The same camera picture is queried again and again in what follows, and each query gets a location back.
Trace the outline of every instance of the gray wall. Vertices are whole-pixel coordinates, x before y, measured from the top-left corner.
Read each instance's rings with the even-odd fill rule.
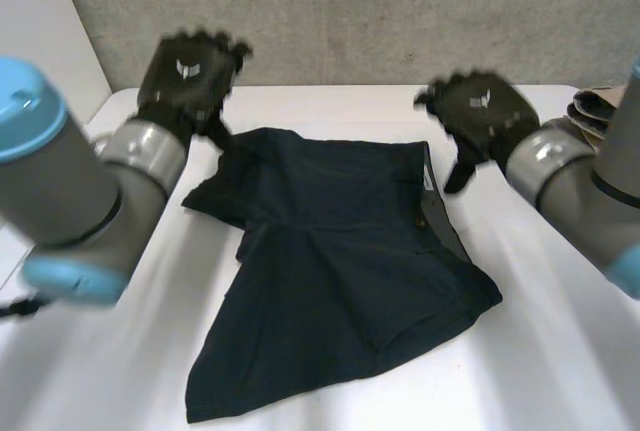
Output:
[[[247,37],[244,84],[420,83],[475,65],[583,86],[623,81],[640,54],[640,0],[74,2],[114,90],[137,86],[181,26]]]

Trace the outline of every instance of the white table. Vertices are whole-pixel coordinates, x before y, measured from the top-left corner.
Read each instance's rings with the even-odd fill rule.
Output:
[[[430,142],[439,185],[455,146],[412,109],[416,86],[237,88],[225,108],[235,132],[259,126],[305,137]],[[575,90],[523,86],[542,119]],[[136,90],[113,95],[88,126],[112,130]],[[187,168],[135,277],[112,310],[55,305],[0,325],[0,429],[188,429],[189,369],[238,269],[241,232],[180,207],[216,170],[204,141]],[[474,261],[504,302],[458,338],[376,378],[292,397],[220,431],[501,431],[640,429],[640,311],[505,183],[493,165],[447,198]],[[27,244],[0,230],[0,273]],[[12,276],[0,301],[21,292]]]

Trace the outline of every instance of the light blue cap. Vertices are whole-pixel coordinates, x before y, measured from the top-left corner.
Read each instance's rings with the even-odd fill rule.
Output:
[[[113,305],[129,284],[125,273],[70,259],[28,257],[21,277],[52,299]]]
[[[609,266],[606,276],[633,299],[640,299],[640,245],[622,253]]]
[[[66,119],[63,99],[35,66],[0,57],[0,164],[46,145]]]

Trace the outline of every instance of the robotic hand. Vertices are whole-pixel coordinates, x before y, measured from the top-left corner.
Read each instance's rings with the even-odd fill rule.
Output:
[[[251,54],[245,42],[233,44],[222,32],[163,39],[138,94],[142,115],[160,104],[172,110],[169,114],[181,121],[189,139],[192,134],[207,136],[218,148],[228,149],[231,135],[221,121],[222,103]]]
[[[436,117],[458,146],[458,161],[446,193],[458,193],[475,173],[476,166],[494,159],[505,171],[515,147],[540,129],[531,105],[493,73],[455,74],[448,81],[435,80],[415,100]]]
[[[640,62],[599,156],[540,127],[527,101],[493,73],[436,80],[417,96],[456,141],[445,192],[461,191],[493,159],[507,181],[611,282],[640,299]]]
[[[191,137],[232,146],[220,115],[250,52],[224,33],[163,39],[138,113],[99,158],[42,74],[0,59],[0,214],[36,245],[21,275],[42,302],[118,301],[184,169]],[[31,310],[23,308],[16,312]]]

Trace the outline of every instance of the fabric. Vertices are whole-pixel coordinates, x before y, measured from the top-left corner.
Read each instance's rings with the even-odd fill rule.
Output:
[[[242,265],[189,375],[190,423],[384,373],[502,300],[424,222],[426,143],[268,128],[234,141],[183,203],[245,230]]]
[[[598,152],[626,89],[626,86],[600,86],[578,91],[573,97],[573,102],[567,106],[567,119],[571,123],[571,128],[577,130],[577,134],[567,129],[564,123],[554,121],[560,124],[558,127]]]

